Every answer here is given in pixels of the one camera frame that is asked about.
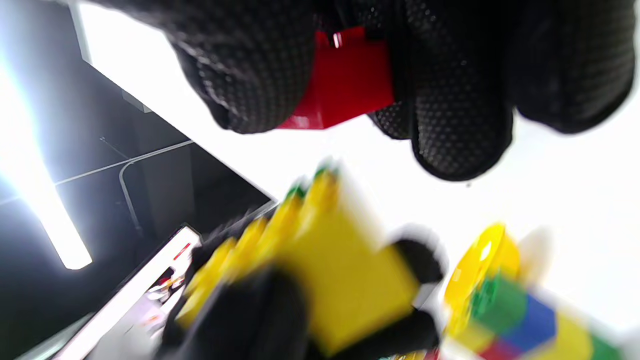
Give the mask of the person's right hand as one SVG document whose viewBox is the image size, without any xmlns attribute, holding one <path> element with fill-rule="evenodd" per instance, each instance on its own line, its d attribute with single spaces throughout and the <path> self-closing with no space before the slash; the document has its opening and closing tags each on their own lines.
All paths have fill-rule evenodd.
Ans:
<svg viewBox="0 0 640 360">
<path fill-rule="evenodd" d="M 394 102 L 366 114 L 428 173 L 466 182 L 512 142 L 514 111 L 590 130 L 636 72 L 633 0 L 96 0 L 162 32 L 222 129 L 272 131 L 311 83 L 315 41 L 362 27 L 390 46 Z"/>
</svg>

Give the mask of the person's left hand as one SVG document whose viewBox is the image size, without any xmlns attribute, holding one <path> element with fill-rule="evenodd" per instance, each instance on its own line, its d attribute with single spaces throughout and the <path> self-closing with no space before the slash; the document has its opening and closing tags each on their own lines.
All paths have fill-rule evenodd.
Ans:
<svg viewBox="0 0 640 360">
<path fill-rule="evenodd" d="M 183 329 L 180 297 L 170 310 L 154 360 L 326 360 L 307 330 L 297 285 L 277 269 L 215 290 L 194 326 Z M 432 351 L 441 330 L 427 310 L 399 321 L 332 355 L 334 360 L 379 360 Z"/>
</svg>

